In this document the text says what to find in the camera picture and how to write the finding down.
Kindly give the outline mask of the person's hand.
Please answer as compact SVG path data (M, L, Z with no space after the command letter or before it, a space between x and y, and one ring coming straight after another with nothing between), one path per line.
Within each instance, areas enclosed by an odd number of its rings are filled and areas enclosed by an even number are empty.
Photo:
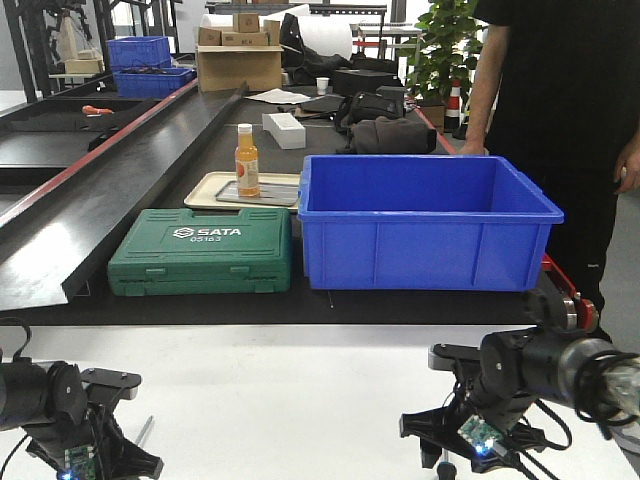
M639 188L639 143L629 142L621 151L614 170L616 194Z

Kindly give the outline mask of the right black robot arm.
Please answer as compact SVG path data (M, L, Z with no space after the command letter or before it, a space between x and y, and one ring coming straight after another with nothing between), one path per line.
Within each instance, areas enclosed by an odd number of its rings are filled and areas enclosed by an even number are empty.
M429 366L454 374L450 402L399 420L401 436L419 439L425 468L449 452L475 473L509 468L533 478L522 461L559 446L525 420L532 405L569 407L605 439L639 418L638 354L581 330L535 327L489 334L478 347L436 344Z

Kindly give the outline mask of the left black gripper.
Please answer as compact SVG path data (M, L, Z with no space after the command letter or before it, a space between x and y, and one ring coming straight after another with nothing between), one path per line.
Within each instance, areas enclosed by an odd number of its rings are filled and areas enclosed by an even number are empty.
M162 459L125 438L113 414L118 402L90 401L78 425L59 418L27 426L27 451L52 467L58 479L158 479Z

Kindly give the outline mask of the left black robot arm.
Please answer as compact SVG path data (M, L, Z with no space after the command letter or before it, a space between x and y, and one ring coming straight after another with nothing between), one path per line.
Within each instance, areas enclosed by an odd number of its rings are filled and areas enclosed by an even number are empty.
M125 438L114 410L142 377L65 361L35 362L18 347L1 363L1 429L20 428L26 451L58 479L158 479L164 463Z

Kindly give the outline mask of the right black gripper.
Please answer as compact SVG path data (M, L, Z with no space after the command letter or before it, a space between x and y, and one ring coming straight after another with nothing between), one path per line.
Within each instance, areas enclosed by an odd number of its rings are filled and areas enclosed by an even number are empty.
M448 452L469 460L475 473L499 468L528 473L521 455L541 448L542 434L519 421L537 399L529 392L502 398L480 381L457 383L448 404L401 415L400 436L419 439L424 468L434 468Z

